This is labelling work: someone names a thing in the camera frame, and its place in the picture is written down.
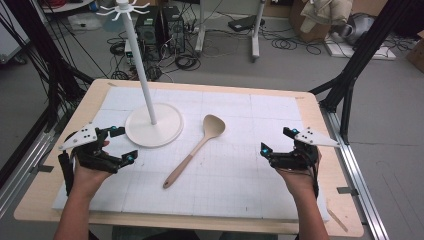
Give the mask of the aluminium rail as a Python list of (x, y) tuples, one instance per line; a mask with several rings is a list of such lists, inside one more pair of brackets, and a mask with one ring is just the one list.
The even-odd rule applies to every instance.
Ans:
[(321, 113), (330, 135), (340, 144), (338, 149), (339, 159), (348, 176), (348, 182), (352, 185), (351, 195), (360, 206), (360, 216), (364, 220), (368, 232), (373, 240), (390, 240), (353, 149), (349, 143), (344, 141), (342, 135), (339, 133), (341, 121), (336, 113), (331, 113), (324, 109), (321, 110)]
[(0, 219), (5, 216), (27, 184), (32, 175), (36, 175), (52, 150), (56, 141), (54, 130), (40, 132), (30, 141), (27, 150), (18, 157), (18, 163), (0, 188)]

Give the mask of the black metal frame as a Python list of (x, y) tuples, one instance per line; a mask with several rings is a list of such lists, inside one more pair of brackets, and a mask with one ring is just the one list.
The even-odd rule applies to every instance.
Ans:
[(77, 102), (84, 96), (85, 90), (79, 86), (77, 79), (87, 84), (92, 84), (94, 79), (65, 61), (30, 0), (3, 0), (0, 1), (2, 5), (8, 7), (43, 60), (41, 63), (32, 58), (30, 48), (14, 27), (0, 16), (0, 23), (28, 54), (40, 79), (48, 84), (48, 107), (43, 116), (47, 128), (51, 129), (58, 121), (59, 106), (64, 102)]
[[(357, 49), (380, 47), (410, 8), (419, 1), (388, 0)], [(339, 75), (310, 90), (310, 93), (314, 95), (318, 95), (326, 90), (329, 91), (327, 96), (319, 102), (319, 106), (328, 112), (335, 113), (339, 103), (343, 102), (339, 133), (346, 143), (349, 143), (348, 127), (354, 86), (358, 77), (371, 60), (370, 57), (365, 56), (352, 57)]]

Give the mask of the white flat board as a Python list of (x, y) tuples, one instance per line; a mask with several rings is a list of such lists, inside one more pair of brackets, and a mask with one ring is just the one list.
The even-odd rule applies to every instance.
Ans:
[(378, 48), (365, 47), (364, 49), (358, 48), (354, 50), (351, 45), (343, 40), (335, 40), (331, 36), (327, 36), (324, 41), (325, 47), (332, 57), (338, 58), (352, 58), (357, 56), (370, 57), (372, 60), (387, 60), (394, 61), (396, 55), (391, 49), (382, 44)]

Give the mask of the beige cloth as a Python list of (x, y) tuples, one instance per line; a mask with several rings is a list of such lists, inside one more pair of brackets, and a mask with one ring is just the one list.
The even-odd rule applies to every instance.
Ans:
[(300, 15), (300, 30), (309, 33), (315, 25), (344, 25), (351, 14), (353, 0), (301, 0), (305, 6)]

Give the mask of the grey bag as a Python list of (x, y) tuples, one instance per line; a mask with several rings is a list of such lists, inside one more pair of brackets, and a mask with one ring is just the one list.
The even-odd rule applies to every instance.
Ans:
[(374, 21), (374, 17), (365, 13), (352, 14), (347, 23), (338, 30), (338, 34), (348, 44), (355, 45), (370, 30)]

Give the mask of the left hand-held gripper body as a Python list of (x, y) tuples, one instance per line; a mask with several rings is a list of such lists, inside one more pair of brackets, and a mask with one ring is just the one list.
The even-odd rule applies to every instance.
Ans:
[(113, 128), (99, 129), (89, 123), (70, 134), (59, 146), (59, 150), (72, 149), (80, 165), (85, 168), (117, 173), (118, 158), (103, 151), (105, 140), (112, 130)]

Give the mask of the large cardboard box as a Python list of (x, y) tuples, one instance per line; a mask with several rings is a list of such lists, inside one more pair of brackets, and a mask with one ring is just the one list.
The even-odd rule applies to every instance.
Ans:
[(331, 25), (317, 24), (309, 33), (300, 30), (304, 17), (300, 15), (305, 4), (301, 0), (294, 0), (290, 10), (289, 23), (293, 27), (296, 35), (304, 42), (321, 41), (329, 32)]

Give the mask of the white grid mat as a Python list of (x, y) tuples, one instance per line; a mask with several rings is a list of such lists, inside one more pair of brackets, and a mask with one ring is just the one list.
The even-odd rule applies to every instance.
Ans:
[[(113, 156), (136, 150), (134, 164), (108, 178), (91, 202), (93, 211), (294, 221), (297, 211), (283, 179), (260, 154), (266, 144), (289, 152), (284, 128), (303, 130), (293, 97), (154, 89), (154, 103), (176, 107), (184, 128), (172, 143), (136, 147), (127, 137), (111, 139)], [(174, 184), (163, 183), (203, 136), (202, 120), (213, 114), (226, 129), (208, 141)]]

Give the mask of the small cardboard box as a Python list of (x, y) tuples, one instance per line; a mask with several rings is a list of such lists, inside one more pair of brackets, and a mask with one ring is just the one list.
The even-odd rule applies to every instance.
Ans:
[(414, 48), (408, 53), (406, 59), (418, 70), (424, 73), (424, 30), (418, 33), (420, 40)]

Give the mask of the white hook stand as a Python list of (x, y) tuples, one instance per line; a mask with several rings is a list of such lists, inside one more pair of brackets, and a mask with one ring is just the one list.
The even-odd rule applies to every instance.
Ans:
[(116, 2), (114, 7), (101, 6), (101, 9), (104, 10), (101, 16), (114, 14), (113, 21), (122, 20), (145, 100), (144, 106), (136, 108), (128, 116), (125, 122), (126, 134), (133, 143), (142, 147), (157, 148), (165, 146), (181, 134), (184, 121), (177, 108), (166, 103), (154, 103), (151, 98), (131, 16), (132, 13), (147, 14), (145, 8), (149, 6), (149, 3), (137, 6), (137, 0), (132, 3), (129, 0), (114, 1)]

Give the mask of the person's dark pants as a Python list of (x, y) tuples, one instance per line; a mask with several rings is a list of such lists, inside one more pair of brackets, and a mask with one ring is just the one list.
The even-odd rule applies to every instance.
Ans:
[[(195, 230), (124, 227), (112, 228), (112, 240), (207, 240)], [(217, 239), (209, 240), (278, 240), (277, 234), (222, 232)]]

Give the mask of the white metal stand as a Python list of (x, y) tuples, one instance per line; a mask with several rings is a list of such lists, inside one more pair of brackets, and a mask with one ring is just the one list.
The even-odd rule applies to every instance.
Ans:
[[(204, 17), (204, 4), (206, 0), (199, 0), (199, 11), (200, 11), (200, 17), (199, 17), (199, 30), (198, 30), (198, 36), (195, 46), (195, 53), (200, 56), (203, 51), (203, 45), (204, 45), (204, 39), (205, 39), (205, 33), (206, 33), (206, 26), (205, 26), (205, 17)], [(252, 50), (252, 57), (251, 60), (254, 63), (259, 57), (260, 57), (260, 50), (259, 50), (259, 30), (260, 30), (260, 23), (262, 20), (264, 8), (266, 5), (266, 0), (259, 0), (259, 6), (255, 18), (255, 22), (253, 24), (253, 30), (252, 30), (252, 36), (251, 36), (251, 50)]]

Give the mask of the thin wooden stick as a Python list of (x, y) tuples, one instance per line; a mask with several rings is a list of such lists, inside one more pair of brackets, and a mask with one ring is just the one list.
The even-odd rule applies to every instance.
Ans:
[(344, 232), (348, 232), (348, 228), (347, 226), (341, 221), (340, 218), (337, 217), (337, 215), (331, 210), (331, 209), (327, 209), (328, 214), (332, 217), (332, 219), (340, 226), (340, 228), (344, 231)]

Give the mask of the person's left hand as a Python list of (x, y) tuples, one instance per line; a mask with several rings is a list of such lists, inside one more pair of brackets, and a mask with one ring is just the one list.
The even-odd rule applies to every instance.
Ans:
[(109, 172), (89, 169), (80, 164), (75, 156), (74, 181), (71, 196), (92, 199), (103, 182), (110, 177)]

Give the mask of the wooden spoon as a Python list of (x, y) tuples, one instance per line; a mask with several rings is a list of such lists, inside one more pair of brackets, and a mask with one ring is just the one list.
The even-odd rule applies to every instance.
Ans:
[(164, 189), (169, 188), (182, 174), (184, 169), (188, 166), (190, 161), (200, 150), (200, 148), (210, 139), (220, 136), (226, 128), (226, 125), (223, 120), (215, 115), (206, 115), (203, 119), (203, 132), (204, 136), (200, 142), (194, 147), (194, 149), (184, 158), (184, 160), (171, 172), (171, 174), (166, 178), (162, 187)]

